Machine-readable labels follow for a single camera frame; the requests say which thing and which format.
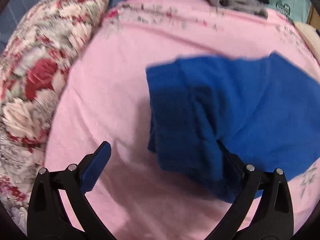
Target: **bed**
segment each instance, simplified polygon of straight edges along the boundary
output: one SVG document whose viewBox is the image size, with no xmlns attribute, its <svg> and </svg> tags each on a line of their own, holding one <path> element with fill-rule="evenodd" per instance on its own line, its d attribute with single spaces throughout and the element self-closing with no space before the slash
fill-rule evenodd
<svg viewBox="0 0 320 240">
<path fill-rule="evenodd" d="M 221 27 L 224 18 L 233 19 L 243 29 L 234 47 L 224 42 L 229 37 Z M 253 22 L 258 38 L 247 36 Z M 252 50 L 257 39 L 277 39 L 277 25 L 281 25 L 281 33 L 294 33 L 292 39 L 299 43 L 294 47 L 299 49 L 296 56 L 292 57 L 293 46 L 277 42 L 275 47 L 271 41 Z M 230 205 L 183 176 L 162 172 L 155 156 L 147 151 L 150 111 L 145 67 L 177 56 L 221 53 L 257 58 L 276 49 L 320 80 L 318 62 L 299 35 L 285 27 L 289 25 L 273 11 L 266 23 L 241 13 L 215 12 L 202 0 L 128 0 L 119 4 L 105 15 L 101 29 L 70 71 L 53 119 L 45 166 L 52 171 L 65 169 L 107 140 L 112 144 L 113 159 L 86 196 L 110 231 L 118 239 L 204 239 Z M 232 32 L 234 26 L 224 28 Z M 208 32 L 219 39 L 218 46 L 206 38 Z M 247 46 L 235 50 L 244 40 Z M 300 234 L 306 237 L 319 219 L 317 169 L 318 162 L 289 183 L 297 231 L 294 239 Z M 73 225 L 81 228 L 62 197 Z M 243 227 L 250 223 L 258 201 Z"/>
</svg>

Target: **pink blanket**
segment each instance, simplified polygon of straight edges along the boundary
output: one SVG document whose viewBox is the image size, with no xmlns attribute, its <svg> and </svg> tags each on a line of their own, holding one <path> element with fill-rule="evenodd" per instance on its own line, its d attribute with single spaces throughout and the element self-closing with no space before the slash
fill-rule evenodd
<svg viewBox="0 0 320 240">
<path fill-rule="evenodd" d="M 295 28 L 276 11 L 268 12 L 265 20 L 217 10 L 202 0 L 128 0 L 108 13 L 74 64 L 45 165 L 62 170 L 102 141 L 111 144 L 111 159 L 86 197 L 119 240 L 204 239 L 230 207 L 186 177 L 161 171 L 148 152 L 147 66 L 203 54 L 258 58 L 276 50 L 320 80 L 319 65 Z M 289 182 L 295 231 L 319 200 L 318 166 Z M 81 228 L 65 194 L 62 198 L 72 223 Z M 258 203 L 242 227 L 249 225 Z"/>
</svg>

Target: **heart pattern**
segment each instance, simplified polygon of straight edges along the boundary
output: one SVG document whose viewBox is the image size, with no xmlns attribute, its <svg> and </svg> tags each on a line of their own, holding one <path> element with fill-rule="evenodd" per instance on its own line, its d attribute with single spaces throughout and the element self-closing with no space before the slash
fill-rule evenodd
<svg viewBox="0 0 320 240">
<path fill-rule="evenodd" d="M 276 2 L 276 8 L 279 12 L 284 14 L 285 16 L 289 17 L 291 13 L 290 6 L 288 4 L 282 4 L 281 1 Z"/>
</svg>

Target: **floral pillow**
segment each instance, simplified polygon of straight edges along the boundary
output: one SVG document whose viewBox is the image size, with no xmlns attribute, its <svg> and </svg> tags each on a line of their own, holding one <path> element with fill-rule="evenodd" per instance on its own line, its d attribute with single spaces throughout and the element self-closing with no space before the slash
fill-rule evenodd
<svg viewBox="0 0 320 240">
<path fill-rule="evenodd" d="M 0 58 L 0 200 L 26 232 L 32 186 L 71 65 L 109 0 L 41 0 Z"/>
</svg>

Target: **blue gripper pad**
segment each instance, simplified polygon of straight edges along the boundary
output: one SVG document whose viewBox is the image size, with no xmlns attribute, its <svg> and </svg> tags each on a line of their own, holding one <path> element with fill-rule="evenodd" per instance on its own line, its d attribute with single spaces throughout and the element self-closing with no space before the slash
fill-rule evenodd
<svg viewBox="0 0 320 240">
<path fill-rule="evenodd" d="M 111 146 L 108 142 L 103 142 L 94 153 L 94 157 L 82 172 L 80 177 L 80 190 L 82 194 L 91 191 L 100 177 L 104 167 L 111 157 Z"/>
</svg>

